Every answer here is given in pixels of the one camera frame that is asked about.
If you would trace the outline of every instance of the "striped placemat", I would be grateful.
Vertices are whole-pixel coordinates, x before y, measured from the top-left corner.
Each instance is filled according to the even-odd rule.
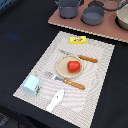
[[[13,96],[31,103],[40,109],[46,110],[46,107],[50,103],[54,94],[57,91],[64,89],[64,99],[54,108],[52,114],[80,128],[89,128],[94,116],[114,46],[88,38],[86,44],[71,45],[69,44],[70,36],[75,35],[60,31],[29,73],[29,75],[31,74],[39,78],[43,85],[37,97],[25,94],[21,87],[16,90]],[[62,83],[61,81],[54,81],[44,76],[45,71],[50,71],[55,75],[58,75],[55,70],[55,63],[64,55],[57,49],[68,51],[76,55],[85,55],[98,59],[98,63],[82,60],[84,64],[82,75],[71,79],[74,82],[83,84],[86,88],[85,90],[77,89]]]

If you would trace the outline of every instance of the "wooden handle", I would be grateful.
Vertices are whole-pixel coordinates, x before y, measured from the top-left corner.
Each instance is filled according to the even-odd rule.
[[[93,63],[97,63],[98,62],[97,59],[89,58],[89,57],[86,57],[86,56],[78,55],[78,57],[80,59],[87,60],[87,61],[90,61],[90,62],[93,62]]]
[[[82,89],[82,90],[85,89],[85,86],[83,86],[83,85],[81,85],[81,84],[78,84],[78,83],[75,83],[75,82],[72,82],[72,81],[67,80],[67,79],[64,79],[63,82],[66,83],[66,84],[72,85],[72,86],[74,86],[74,87],[76,87],[76,88]]]

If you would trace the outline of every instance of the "red tomato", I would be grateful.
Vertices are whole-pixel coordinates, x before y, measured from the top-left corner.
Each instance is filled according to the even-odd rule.
[[[80,70],[80,63],[78,61],[69,61],[68,70],[69,72],[77,72]]]

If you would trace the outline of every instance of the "pot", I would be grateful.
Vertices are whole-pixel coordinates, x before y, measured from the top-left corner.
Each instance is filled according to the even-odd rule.
[[[113,2],[114,1],[110,1],[104,7],[112,4]],[[98,25],[103,22],[104,15],[104,9],[102,9],[101,7],[91,6],[84,9],[81,20],[83,20],[83,22],[88,25]]]
[[[118,17],[119,25],[128,31],[128,5],[125,5],[120,10],[117,10],[116,14]]]
[[[81,0],[59,0],[59,2],[55,2],[59,7],[60,16],[66,19],[71,19],[78,14]]]

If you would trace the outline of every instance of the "black table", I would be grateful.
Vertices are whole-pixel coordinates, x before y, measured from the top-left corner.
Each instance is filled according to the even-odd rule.
[[[64,31],[115,45],[91,128],[128,128],[128,44],[50,25],[56,9],[54,0],[16,0],[0,12],[0,105],[51,128],[77,128],[13,97],[58,32]]]

